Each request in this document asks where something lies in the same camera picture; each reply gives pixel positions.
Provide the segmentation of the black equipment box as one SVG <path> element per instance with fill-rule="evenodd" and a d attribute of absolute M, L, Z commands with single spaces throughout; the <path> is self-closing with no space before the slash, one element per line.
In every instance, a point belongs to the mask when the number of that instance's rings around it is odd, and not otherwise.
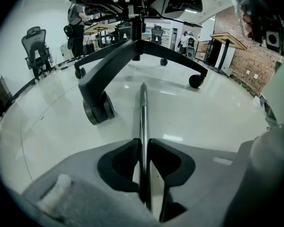
<path fill-rule="evenodd" d="M 5 79 L 0 77 L 0 109 L 2 112 L 6 112 L 8 108 L 12 105 L 14 99 L 10 92 Z"/>

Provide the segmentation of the white shelving unit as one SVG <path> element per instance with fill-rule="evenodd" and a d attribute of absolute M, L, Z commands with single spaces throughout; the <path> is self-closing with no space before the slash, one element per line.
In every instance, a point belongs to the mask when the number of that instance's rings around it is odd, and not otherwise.
<path fill-rule="evenodd" d="M 145 24 L 145 33 L 142 34 L 143 40 L 151 42 L 152 29 L 155 26 L 160 26 L 161 30 L 163 30 L 163 34 L 161 36 L 161 45 L 173 51 L 177 50 L 179 37 L 178 28 L 175 26 L 174 22 L 167 20 L 146 19 Z"/>

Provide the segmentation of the wooden desk with black legs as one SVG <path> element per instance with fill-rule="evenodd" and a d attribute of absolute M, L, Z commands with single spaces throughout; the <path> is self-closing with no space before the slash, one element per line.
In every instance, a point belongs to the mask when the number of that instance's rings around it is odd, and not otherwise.
<path fill-rule="evenodd" d="M 95 23 L 84 28 L 84 41 L 86 44 L 92 44 L 94 50 L 98 51 L 112 44 L 115 40 L 113 32 L 116 25 Z"/>

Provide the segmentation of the thin grey metal rod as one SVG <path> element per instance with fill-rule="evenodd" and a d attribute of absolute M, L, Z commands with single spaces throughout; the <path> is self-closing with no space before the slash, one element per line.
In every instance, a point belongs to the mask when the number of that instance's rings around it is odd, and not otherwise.
<path fill-rule="evenodd" d="M 151 169 L 148 156 L 149 143 L 149 120 L 148 120 L 148 91 L 145 82 L 140 87 L 140 199 L 144 206 L 152 212 L 152 194 L 151 194 Z"/>

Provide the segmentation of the person's right hand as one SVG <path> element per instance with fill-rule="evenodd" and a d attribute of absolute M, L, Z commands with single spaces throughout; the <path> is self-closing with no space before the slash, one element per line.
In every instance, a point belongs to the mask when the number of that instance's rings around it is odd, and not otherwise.
<path fill-rule="evenodd" d="M 251 21 L 251 17 L 244 13 L 243 14 L 243 21 L 244 21 L 244 35 L 247 38 L 252 38 L 253 37 L 253 28 L 252 28 L 252 21 Z"/>

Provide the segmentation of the red panel on stand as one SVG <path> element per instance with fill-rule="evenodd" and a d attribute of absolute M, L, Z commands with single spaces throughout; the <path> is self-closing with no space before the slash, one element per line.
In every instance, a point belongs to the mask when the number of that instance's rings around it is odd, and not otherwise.
<path fill-rule="evenodd" d="M 229 33 L 210 35 L 204 63 L 221 75 L 229 77 L 232 74 L 231 62 L 235 50 L 246 51 L 247 47 Z"/>

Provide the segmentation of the black mesh office chair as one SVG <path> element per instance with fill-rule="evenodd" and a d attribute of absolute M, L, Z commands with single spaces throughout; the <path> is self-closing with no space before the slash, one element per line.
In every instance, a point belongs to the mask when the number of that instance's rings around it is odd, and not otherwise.
<path fill-rule="evenodd" d="M 27 53 L 25 61 L 33 71 L 34 81 L 40 80 L 40 76 L 46 77 L 46 72 L 51 72 L 50 52 L 45 43 L 46 30 L 39 26 L 28 29 L 27 34 L 21 39 L 21 43 Z"/>
<path fill-rule="evenodd" d="M 103 14 L 103 20 L 115 19 L 131 23 L 130 38 L 91 53 L 75 63 L 75 75 L 83 97 L 83 107 L 93 125 L 113 119 L 115 112 L 105 88 L 130 61 L 142 54 L 173 61 L 196 71 L 189 79 L 193 88 L 202 85 L 208 70 L 169 48 L 142 39 L 146 19 L 177 21 L 186 9 L 200 12 L 202 0 L 70 0 L 83 5 L 92 15 Z"/>
<path fill-rule="evenodd" d="M 162 30 L 161 26 L 155 25 L 154 28 L 151 29 L 151 42 L 161 45 L 163 33 L 164 31 Z"/>

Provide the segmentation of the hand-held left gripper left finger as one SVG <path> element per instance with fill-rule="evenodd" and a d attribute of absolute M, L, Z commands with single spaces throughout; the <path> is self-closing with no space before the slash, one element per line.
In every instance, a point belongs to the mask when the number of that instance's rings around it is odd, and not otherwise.
<path fill-rule="evenodd" d="M 139 191 L 139 185 L 133 182 L 133 174 L 138 162 L 140 146 L 141 140 L 135 138 L 105 153 L 99 159 L 98 173 L 112 189 L 122 192 Z"/>

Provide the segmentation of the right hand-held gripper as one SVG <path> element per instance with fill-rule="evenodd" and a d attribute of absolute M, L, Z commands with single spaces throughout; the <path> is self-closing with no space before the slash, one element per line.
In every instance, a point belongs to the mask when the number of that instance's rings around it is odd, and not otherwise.
<path fill-rule="evenodd" d="M 284 55 L 284 0 L 231 0 L 244 35 L 243 14 L 251 17 L 253 42 Z"/>

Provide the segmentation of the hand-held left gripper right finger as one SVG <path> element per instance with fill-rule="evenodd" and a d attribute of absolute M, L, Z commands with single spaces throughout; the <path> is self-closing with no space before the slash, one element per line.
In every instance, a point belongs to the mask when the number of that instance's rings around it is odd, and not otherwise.
<path fill-rule="evenodd" d="M 168 188 L 183 185 L 195 170 L 193 158 L 158 139 L 152 138 L 149 143 L 150 160 L 165 185 Z"/>

